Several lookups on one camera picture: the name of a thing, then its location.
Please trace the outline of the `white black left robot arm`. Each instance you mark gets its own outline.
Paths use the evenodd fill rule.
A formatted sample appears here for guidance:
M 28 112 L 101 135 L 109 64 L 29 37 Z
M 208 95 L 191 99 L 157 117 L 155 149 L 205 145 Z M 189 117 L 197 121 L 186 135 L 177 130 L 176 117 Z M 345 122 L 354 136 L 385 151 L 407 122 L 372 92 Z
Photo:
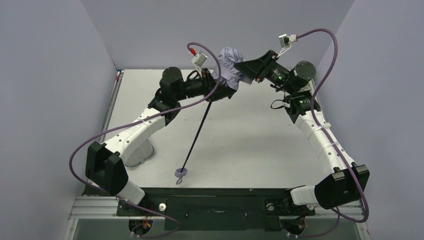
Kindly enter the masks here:
M 149 138 L 166 127 L 182 110 L 181 101 L 202 96 L 209 103 L 231 98 L 238 90 L 240 72 L 221 66 L 202 68 L 198 77 L 183 78 L 177 67 L 166 68 L 154 98 L 131 123 L 116 127 L 118 134 L 88 146 L 85 176 L 108 194 L 139 205 L 146 197 L 130 180 L 127 167 L 137 166 L 153 153 Z

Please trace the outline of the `black and lilac folding umbrella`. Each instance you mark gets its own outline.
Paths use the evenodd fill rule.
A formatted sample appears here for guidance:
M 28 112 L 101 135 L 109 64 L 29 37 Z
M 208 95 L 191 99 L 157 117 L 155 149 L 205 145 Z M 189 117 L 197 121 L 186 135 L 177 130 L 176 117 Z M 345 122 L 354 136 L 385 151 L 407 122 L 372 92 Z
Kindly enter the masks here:
M 240 70 L 236 69 L 235 67 L 236 63 L 241 63 L 244 61 L 244 56 L 239 50 L 235 48 L 231 48 L 231 47 L 224 47 L 219 52 L 217 59 L 221 67 L 221 74 L 220 74 L 221 86 L 225 86 L 228 89 L 231 89 L 231 91 L 234 94 L 239 89 L 240 82 L 248 84 L 248 85 L 252 84 L 253 80 L 250 80 L 248 77 L 244 76 L 243 73 Z M 188 172 L 186 168 L 187 162 L 190 159 L 190 156 L 198 140 L 198 137 L 203 128 L 203 125 L 207 119 L 211 106 L 212 106 L 212 102 L 209 101 L 206 107 L 205 113 L 200 122 L 200 125 L 197 129 L 196 135 L 187 153 L 186 159 L 182 167 L 178 168 L 174 173 L 174 176 L 177 178 L 177 181 L 175 183 L 176 185 L 181 184 L 183 182 L 183 177 L 187 175 L 187 172 Z

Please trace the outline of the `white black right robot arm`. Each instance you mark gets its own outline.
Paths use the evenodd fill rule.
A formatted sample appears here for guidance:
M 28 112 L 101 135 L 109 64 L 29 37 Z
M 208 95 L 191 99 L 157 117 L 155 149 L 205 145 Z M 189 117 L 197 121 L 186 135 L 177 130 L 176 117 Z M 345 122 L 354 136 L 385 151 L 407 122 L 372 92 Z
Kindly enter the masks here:
M 307 89 L 316 75 L 315 66 L 309 61 L 300 61 L 288 70 L 277 59 L 277 53 L 269 50 L 260 58 L 235 63 L 234 67 L 248 79 L 259 82 L 267 79 L 276 91 L 287 94 L 282 100 L 285 110 L 310 142 L 323 168 L 326 177 L 321 182 L 290 190 L 292 203 L 319 205 L 328 210 L 359 200 L 370 172 L 343 151 L 320 105 Z

